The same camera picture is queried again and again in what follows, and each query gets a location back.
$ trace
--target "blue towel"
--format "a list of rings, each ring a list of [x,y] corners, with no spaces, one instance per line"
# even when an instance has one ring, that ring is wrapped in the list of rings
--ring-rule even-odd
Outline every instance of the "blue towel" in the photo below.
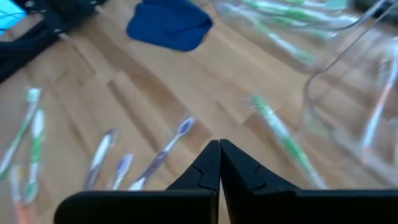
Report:
[[[199,46],[213,22],[188,0],[143,0],[137,4],[127,34],[132,39],[174,50]]]

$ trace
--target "black object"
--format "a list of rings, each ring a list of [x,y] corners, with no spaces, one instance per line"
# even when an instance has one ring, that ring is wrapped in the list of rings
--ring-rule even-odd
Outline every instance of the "black object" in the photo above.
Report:
[[[54,223],[218,223],[220,176],[232,224],[396,217],[398,190],[302,190],[221,140],[165,191],[81,192],[58,206]]]
[[[14,0],[26,13],[41,13],[43,21],[13,42],[0,42],[0,83],[80,25],[106,0]]]

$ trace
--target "toothbrush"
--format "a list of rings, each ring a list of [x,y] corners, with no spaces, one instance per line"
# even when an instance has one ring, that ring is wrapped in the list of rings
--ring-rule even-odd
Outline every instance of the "toothbrush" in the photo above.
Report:
[[[186,119],[177,129],[177,133],[174,138],[168,143],[164,149],[155,156],[152,162],[149,164],[147,169],[138,177],[138,179],[132,183],[129,190],[138,191],[144,188],[144,185],[148,181],[148,178],[155,173],[155,171],[163,164],[165,161],[167,154],[173,148],[175,143],[180,139],[180,137],[184,136],[189,132],[193,124],[195,123],[195,118],[190,117]]]
[[[327,2],[313,2],[308,0],[286,0],[286,2],[303,7],[315,7],[329,10],[344,10],[348,7],[346,0],[328,0]]]
[[[377,124],[380,120],[384,104],[386,104],[387,98],[395,85],[398,76],[398,45],[390,45],[386,48],[386,53],[381,60],[381,71],[380,76],[385,77],[384,72],[389,71],[388,78],[386,78],[386,84],[381,91],[380,97],[374,105],[373,111],[370,115],[370,119],[366,123],[365,130],[361,140],[360,151],[362,154],[362,160],[365,161],[366,155],[371,151],[371,144],[373,136],[377,128]]]
[[[283,122],[276,116],[276,114],[269,107],[269,105],[263,102],[263,100],[259,96],[253,96],[252,103],[256,110],[259,112],[259,114],[262,116],[263,120],[267,123],[268,127],[271,128],[274,136],[309,175],[315,186],[317,186],[319,189],[327,189],[328,187],[326,186],[322,178],[318,175],[301,147],[293,140],[293,137],[289,134]]]
[[[277,34],[273,33],[267,26],[259,21],[261,15],[252,11],[245,11],[244,9],[238,8],[232,4],[223,4],[223,7],[228,8],[230,12],[240,14],[249,19],[258,31],[263,33],[276,46],[286,51],[293,58],[296,58],[300,63],[304,64],[307,67],[311,67],[313,65],[314,59],[310,54],[280,38]]]
[[[254,7],[262,12],[271,13],[275,16],[285,16],[291,19],[310,22],[332,22],[336,17],[330,17],[322,12],[316,12],[300,7],[291,7],[267,1],[244,0],[246,5]]]
[[[12,202],[14,204],[17,223],[29,224],[30,221],[27,213],[27,207],[24,205],[22,197],[19,193],[22,181],[21,172],[22,172],[21,166],[19,165],[13,166],[10,170],[9,181],[11,186],[11,197],[12,197]]]
[[[290,19],[290,18],[282,17],[282,16],[272,16],[272,17],[270,17],[270,19],[273,22],[275,22],[281,26],[286,26],[286,27],[303,27],[303,26],[307,25],[305,22],[296,21],[294,19]],[[311,35],[315,38],[321,39],[321,40],[329,40],[329,39],[332,39],[333,37],[337,36],[336,32],[329,32],[329,31],[311,29],[311,28],[294,29],[294,31],[302,32],[304,34],[309,34],[309,35]]]
[[[126,175],[127,171],[130,169],[131,162],[134,158],[133,154],[126,154],[124,155],[116,168],[115,174],[115,181],[112,187],[112,190],[117,190],[123,181],[124,176]]]
[[[102,163],[104,162],[105,156],[109,148],[112,147],[116,141],[116,136],[117,130],[111,129],[106,132],[104,138],[101,140],[101,143],[95,152],[94,158],[91,161],[90,171],[83,188],[84,190],[91,190],[93,188],[94,182],[98,176],[98,172],[100,171]]]
[[[30,147],[30,174],[25,192],[25,203],[31,203],[39,191],[37,171],[40,165],[42,140],[44,138],[44,110],[38,109],[31,124],[32,145]]]
[[[3,180],[7,175],[7,170],[11,164],[12,157],[14,156],[15,152],[17,151],[18,145],[22,139],[22,136],[25,133],[26,128],[28,127],[29,123],[32,121],[33,115],[37,108],[37,104],[39,103],[40,94],[42,90],[39,88],[30,88],[27,91],[27,101],[29,103],[29,109],[25,115],[25,118],[15,136],[12,140],[11,145],[9,146],[8,150],[4,155],[4,159],[0,165],[0,180]]]

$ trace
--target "transparent plastic bin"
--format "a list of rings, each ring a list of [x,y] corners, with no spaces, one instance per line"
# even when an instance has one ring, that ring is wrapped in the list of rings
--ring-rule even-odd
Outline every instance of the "transparent plastic bin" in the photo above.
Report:
[[[213,5],[227,26],[298,71],[314,73],[363,33],[362,25],[383,1],[365,14],[349,6],[329,10],[299,6],[293,0],[213,0]]]
[[[314,148],[348,152],[355,167],[397,187],[398,28],[379,22],[384,16],[308,79],[299,133]]]

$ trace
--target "hardwood floor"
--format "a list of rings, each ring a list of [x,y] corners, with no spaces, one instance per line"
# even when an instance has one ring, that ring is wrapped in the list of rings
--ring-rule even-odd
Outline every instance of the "hardwood floor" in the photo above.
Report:
[[[40,106],[45,110],[45,141],[40,191],[31,206],[34,223],[52,223],[57,205],[81,190],[96,147],[107,130],[118,128],[121,135],[101,168],[96,188],[107,188],[118,160],[130,152],[135,160],[121,186],[126,189],[189,116],[197,119],[192,131],[177,143],[146,190],[165,189],[211,139],[221,138],[229,139],[281,177],[312,188],[277,147],[247,101],[251,94],[260,94],[295,133],[308,75],[286,66],[220,22],[211,5],[205,10],[212,16],[214,27],[192,52],[131,40],[124,29],[137,2],[109,1],[104,6],[106,16],[88,19],[70,34],[70,42],[58,41],[0,86],[3,149],[26,111],[25,88],[43,88]],[[344,46],[328,53],[330,58]],[[342,63],[337,68],[349,65]],[[332,84],[333,80],[327,80],[323,86],[326,89]],[[362,96],[344,91],[351,96],[339,98],[340,103]],[[324,106],[331,108],[337,103],[324,101]],[[307,141],[300,135],[297,138],[332,189],[390,187],[329,143]],[[27,164],[29,144],[26,134],[16,162]],[[14,215],[5,181],[0,183],[0,194],[6,198],[0,202],[0,217],[4,223],[12,223]],[[228,223],[225,202],[220,202],[220,223]]]

